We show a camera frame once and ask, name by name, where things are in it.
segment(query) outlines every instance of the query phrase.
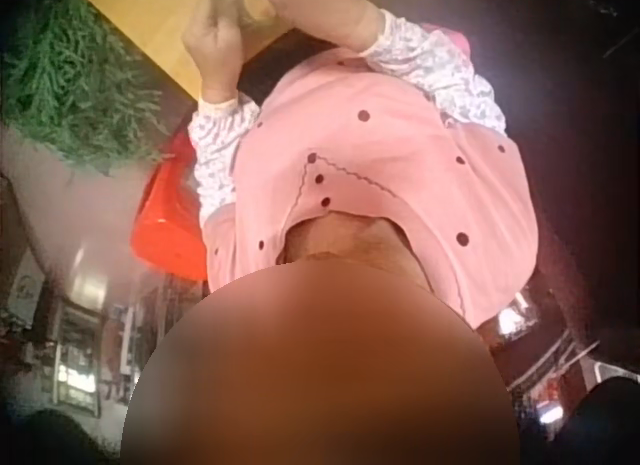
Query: hand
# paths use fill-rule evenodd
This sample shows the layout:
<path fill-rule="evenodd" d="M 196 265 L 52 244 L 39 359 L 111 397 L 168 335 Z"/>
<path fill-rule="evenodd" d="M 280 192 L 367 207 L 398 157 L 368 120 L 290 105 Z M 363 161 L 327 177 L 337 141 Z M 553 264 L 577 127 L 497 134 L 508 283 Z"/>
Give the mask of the hand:
<path fill-rule="evenodd" d="M 209 103 L 238 96 L 244 62 L 239 7 L 240 0 L 202 0 L 182 35 L 202 77 L 202 99 Z"/>
<path fill-rule="evenodd" d="M 382 11 L 367 0 L 269 0 L 300 30 L 355 52 L 364 52 L 384 29 Z"/>

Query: white floral sleeve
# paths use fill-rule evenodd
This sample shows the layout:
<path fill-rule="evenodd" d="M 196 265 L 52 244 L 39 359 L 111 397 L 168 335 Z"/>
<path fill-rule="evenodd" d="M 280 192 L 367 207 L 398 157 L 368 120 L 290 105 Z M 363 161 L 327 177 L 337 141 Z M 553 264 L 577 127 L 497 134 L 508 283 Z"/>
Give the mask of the white floral sleeve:
<path fill-rule="evenodd" d="M 241 94 L 230 102 L 213 105 L 200 100 L 189 125 L 196 150 L 194 175 L 200 196 L 200 225 L 223 205 L 236 200 L 231 164 L 242 137 L 253 127 L 260 108 Z"/>
<path fill-rule="evenodd" d="M 449 37 L 383 12 L 384 32 L 361 54 L 369 66 L 423 90 L 453 119 L 505 135 L 506 120 L 495 103 L 493 88 L 475 73 L 471 60 Z"/>

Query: child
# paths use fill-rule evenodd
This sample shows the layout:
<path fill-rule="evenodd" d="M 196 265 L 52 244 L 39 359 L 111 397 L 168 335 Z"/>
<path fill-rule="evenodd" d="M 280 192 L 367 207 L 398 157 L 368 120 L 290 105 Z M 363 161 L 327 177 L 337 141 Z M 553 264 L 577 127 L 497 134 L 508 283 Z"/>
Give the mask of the child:
<path fill-rule="evenodd" d="M 477 329 L 526 285 L 538 228 L 491 86 L 439 30 L 367 0 L 270 0 L 338 46 L 260 109 L 237 91 L 237 0 L 202 3 L 184 42 L 202 75 L 189 127 L 215 291 L 299 260 L 403 277 Z"/>

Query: dark red dot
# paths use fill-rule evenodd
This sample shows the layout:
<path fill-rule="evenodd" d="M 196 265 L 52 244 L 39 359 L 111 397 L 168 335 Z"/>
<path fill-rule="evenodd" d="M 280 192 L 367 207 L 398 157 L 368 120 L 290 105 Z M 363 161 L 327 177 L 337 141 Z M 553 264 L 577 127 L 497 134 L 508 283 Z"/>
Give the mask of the dark red dot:
<path fill-rule="evenodd" d="M 469 235 L 467 235 L 466 233 L 459 233 L 456 236 L 456 240 L 458 240 L 458 243 L 463 247 L 469 245 Z"/>

